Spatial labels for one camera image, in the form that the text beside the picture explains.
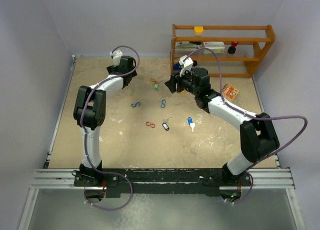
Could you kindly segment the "key with green tag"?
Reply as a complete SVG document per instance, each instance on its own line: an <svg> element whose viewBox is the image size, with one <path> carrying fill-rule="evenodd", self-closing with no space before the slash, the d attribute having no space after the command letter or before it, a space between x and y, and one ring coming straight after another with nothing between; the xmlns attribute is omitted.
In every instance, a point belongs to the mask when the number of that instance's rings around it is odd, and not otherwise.
<svg viewBox="0 0 320 230"><path fill-rule="evenodd" d="M153 88L154 88L155 90L157 90L157 89L159 88L159 86L160 86L160 83L161 83L161 81L160 81L160 82L157 82L157 83L154 83Z"/></svg>

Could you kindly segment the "orange carabiner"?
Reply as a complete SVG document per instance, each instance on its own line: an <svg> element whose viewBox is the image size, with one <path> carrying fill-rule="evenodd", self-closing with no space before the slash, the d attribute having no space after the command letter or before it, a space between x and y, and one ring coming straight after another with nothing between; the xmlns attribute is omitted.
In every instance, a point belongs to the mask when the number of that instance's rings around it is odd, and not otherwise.
<svg viewBox="0 0 320 230"><path fill-rule="evenodd" d="M157 81L156 79L153 79L153 78L151 78L150 81L153 82L153 83L155 83L155 84L158 83L158 81Z"/></svg>

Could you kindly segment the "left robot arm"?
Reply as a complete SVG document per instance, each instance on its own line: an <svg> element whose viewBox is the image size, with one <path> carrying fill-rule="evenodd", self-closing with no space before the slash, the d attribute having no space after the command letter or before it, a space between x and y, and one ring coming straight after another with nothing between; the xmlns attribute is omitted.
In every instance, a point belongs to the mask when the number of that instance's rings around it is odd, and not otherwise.
<svg viewBox="0 0 320 230"><path fill-rule="evenodd" d="M118 63L107 67L108 76L91 86L80 86L73 110L73 118L81 128L83 159L76 180L85 179L97 186L103 180L100 155L100 128L106 118L107 97L128 86L137 75L136 60L121 56Z"/></svg>

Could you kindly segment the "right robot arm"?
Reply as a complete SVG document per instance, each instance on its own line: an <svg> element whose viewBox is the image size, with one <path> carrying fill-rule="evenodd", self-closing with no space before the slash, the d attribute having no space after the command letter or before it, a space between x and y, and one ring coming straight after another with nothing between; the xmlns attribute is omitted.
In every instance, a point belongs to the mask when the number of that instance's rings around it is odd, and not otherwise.
<svg viewBox="0 0 320 230"><path fill-rule="evenodd" d="M225 120L240 133L240 153L222 167L221 177L227 185L235 185L240 176L273 153L280 146L271 118L266 113L246 113L242 108L223 100L211 88L208 71L195 68L183 75L172 73L164 83L171 93L183 90L194 95L197 106L207 113Z"/></svg>

